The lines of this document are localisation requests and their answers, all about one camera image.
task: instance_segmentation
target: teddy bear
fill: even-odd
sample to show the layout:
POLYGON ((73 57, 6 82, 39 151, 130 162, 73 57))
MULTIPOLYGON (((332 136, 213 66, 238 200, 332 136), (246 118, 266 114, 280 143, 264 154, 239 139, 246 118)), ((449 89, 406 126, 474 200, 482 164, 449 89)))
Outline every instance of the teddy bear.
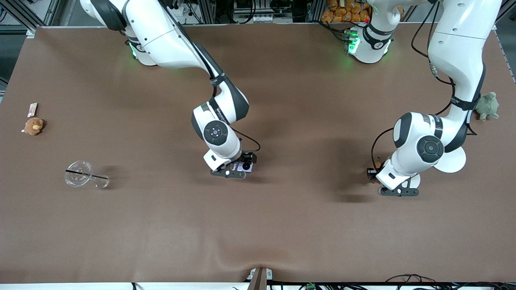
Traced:
POLYGON ((25 133, 34 136, 40 132, 41 128, 43 128, 43 120, 40 118, 30 118, 27 123, 25 123, 23 130, 25 133))
POLYGON ((480 115, 479 119, 486 120, 487 116, 498 119, 500 116, 496 113, 498 109, 498 101, 496 100, 496 93, 490 92, 480 97, 475 110, 480 115))

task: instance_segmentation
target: green plush toy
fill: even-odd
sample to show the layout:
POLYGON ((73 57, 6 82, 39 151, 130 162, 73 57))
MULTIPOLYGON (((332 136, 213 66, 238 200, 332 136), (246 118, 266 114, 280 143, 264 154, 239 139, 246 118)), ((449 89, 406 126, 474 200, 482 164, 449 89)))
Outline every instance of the green plush toy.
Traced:
POLYGON ((480 97, 475 110, 480 114, 480 120, 482 121, 485 121, 487 116, 498 119, 500 117, 496 113, 498 106, 498 102, 496 101, 496 93, 490 92, 480 97))

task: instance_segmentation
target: table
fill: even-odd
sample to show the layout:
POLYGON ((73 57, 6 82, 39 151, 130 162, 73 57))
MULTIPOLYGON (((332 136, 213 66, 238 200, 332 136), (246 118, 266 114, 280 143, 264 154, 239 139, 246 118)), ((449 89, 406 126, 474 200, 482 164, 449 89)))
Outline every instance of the table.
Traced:
MULTIPOLYGON (((416 28, 400 25, 375 65, 316 24, 188 28, 249 99, 234 127, 262 150, 245 180, 202 159, 190 115, 211 95, 204 71, 144 67, 107 29, 38 29, 0 104, 0 281, 241 281, 256 266, 283 281, 515 281, 516 100, 495 35, 482 92, 500 119, 473 121, 466 167, 425 171, 414 198, 366 178, 381 131, 450 99, 410 49, 416 28), (20 133, 32 102, 36 137, 20 133), (69 187, 76 160, 111 189, 69 187)), ((390 137, 376 150, 393 152, 390 137)))

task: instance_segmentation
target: white circular disc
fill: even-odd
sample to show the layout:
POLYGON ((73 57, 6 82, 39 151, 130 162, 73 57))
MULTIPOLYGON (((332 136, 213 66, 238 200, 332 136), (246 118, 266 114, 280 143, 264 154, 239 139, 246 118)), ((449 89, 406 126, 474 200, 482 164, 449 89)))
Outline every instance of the white circular disc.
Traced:
POLYGON ((466 165, 466 152, 459 147, 449 153, 444 153, 434 167, 442 172, 454 173, 466 165))

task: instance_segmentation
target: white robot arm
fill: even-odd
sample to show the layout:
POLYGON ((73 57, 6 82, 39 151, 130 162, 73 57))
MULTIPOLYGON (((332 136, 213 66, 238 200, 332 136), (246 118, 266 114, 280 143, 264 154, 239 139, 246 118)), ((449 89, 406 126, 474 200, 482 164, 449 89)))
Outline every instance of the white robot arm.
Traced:
POLYGON ((444 118, 409 112, 398 119, 393 130, 397 150, 376 174, 385 186, 383 195, 417 195, 420 172, 435 167, 452 173, 466 162, 461 146, 485 75, 482 49, 501 0, 444 0, 443 5, 428 56, 455 83, 451 109, 444 118))
POLYGON ((195 132, 209 147, 204 160, 212 175, 242 179, 246 172, 251 172, 255 156, 244 154, 245 160, 240 160, 241 143, 229 126, 246 116, 247 98, 206 49, 190 40, 166 7, 158 0, 80 0, 80 3, 91 17, 127 36, 133 54, 142 64, 205 70, 210 75, 214 94, 193 110, 191 118, 195 132), (217 87, 221 93, 215 96, 217 87))

